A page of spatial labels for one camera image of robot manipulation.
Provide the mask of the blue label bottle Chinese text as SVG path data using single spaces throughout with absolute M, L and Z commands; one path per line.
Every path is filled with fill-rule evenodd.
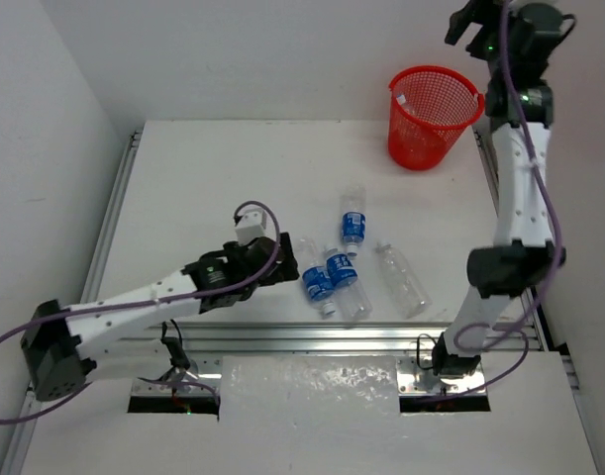
M 344 319 L 348 322 L 367 319 L 372 307 L 351 259 L 333 245 L 325 246 L 324 259 Z

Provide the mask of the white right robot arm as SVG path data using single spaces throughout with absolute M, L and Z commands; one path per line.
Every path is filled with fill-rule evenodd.
M 530 288 L 543 294 L 566 258 L 546 184 L 555 97 L 544 74 L 576 18 L 552 1 L 469 1 L 451 15 L 446 43 L 456 44 L 471 24 L 480 29 L 466 50 L 490 73 L 485 114 L 497 160 L 497 224 L 492 245 L 470 252 L 467 294 L 432 350 L 433 374 L 449 378 L 477 368 L 510 303 Z

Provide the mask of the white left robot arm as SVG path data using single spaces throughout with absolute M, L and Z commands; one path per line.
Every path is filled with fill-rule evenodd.
M 99 378 L 111 345 L 156 324 L 248 300 L 259 287 L 298 279 L 289 234 L 225 243 L 148 286 L 101 302 L 36 307 L 21 349 L 40 402 L 52 402 Z

